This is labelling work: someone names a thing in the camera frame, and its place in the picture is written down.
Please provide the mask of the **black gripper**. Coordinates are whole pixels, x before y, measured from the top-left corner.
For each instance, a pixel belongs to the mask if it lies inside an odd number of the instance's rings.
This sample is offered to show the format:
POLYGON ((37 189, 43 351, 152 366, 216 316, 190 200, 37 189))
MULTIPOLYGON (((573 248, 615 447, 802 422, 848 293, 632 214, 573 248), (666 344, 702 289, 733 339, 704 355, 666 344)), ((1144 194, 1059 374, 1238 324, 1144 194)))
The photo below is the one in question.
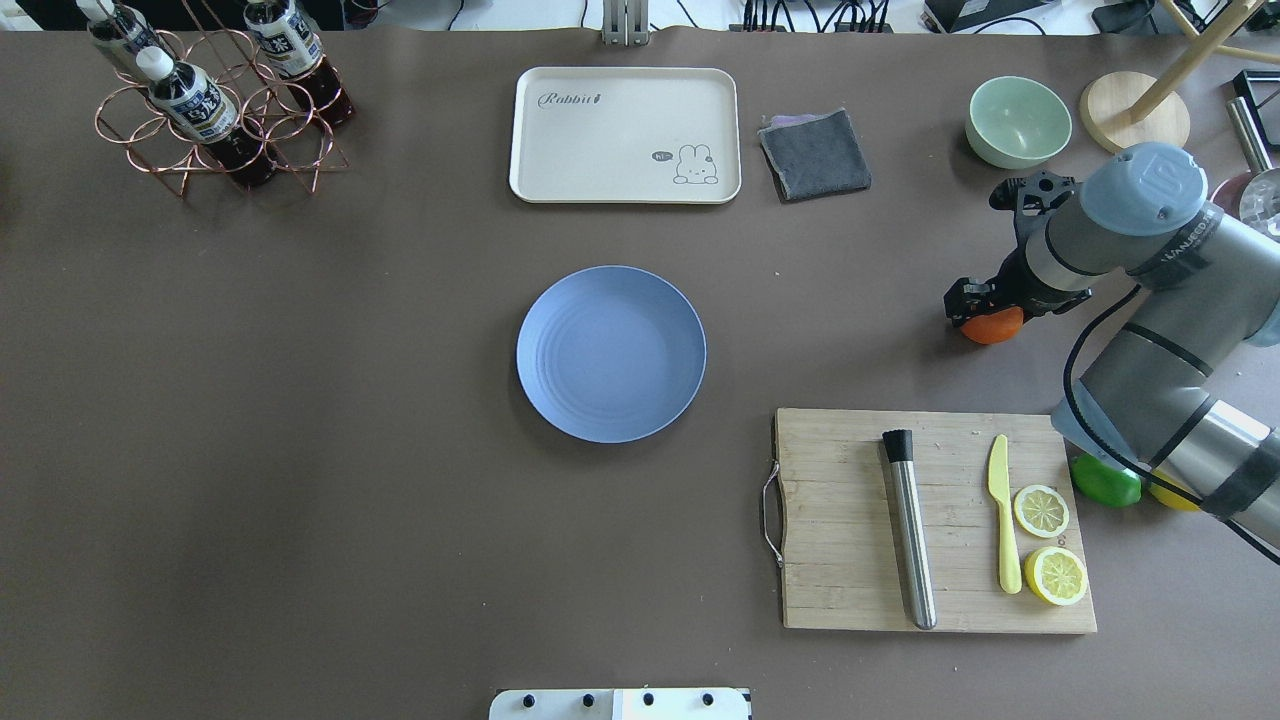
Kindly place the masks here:
POLYGON ((1092 290, 1056 290, 1032 272, 1024 249, 1015 249, 987 283, 959 278, 943 295, 943 311, 954 328, 972 319, 1020 307, 1025 319, 1060 315, 1092 297, 1092 290))

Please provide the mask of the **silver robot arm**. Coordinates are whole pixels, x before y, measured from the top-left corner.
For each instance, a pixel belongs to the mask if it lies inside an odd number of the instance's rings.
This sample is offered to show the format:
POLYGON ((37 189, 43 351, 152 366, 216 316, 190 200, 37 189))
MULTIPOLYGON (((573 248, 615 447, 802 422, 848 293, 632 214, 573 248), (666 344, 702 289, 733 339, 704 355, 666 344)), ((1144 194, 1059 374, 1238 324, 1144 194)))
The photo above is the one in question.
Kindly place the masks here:
POLYGON ((1167 473, 1203 511, 1276 546, 1277 432, 1204 382, 1239 345, 1277 343, 1277 243, 1212 204, 1196 159, 1161 142, 1119 151, 1083 182, 1009 179, 989 202, 1014 213, 1018 245, 995 277, 954 283, 951 323, 1066 313, 1123 269, 1146 300, 1065 380, 1055 428, 1114 468, 1167 473))

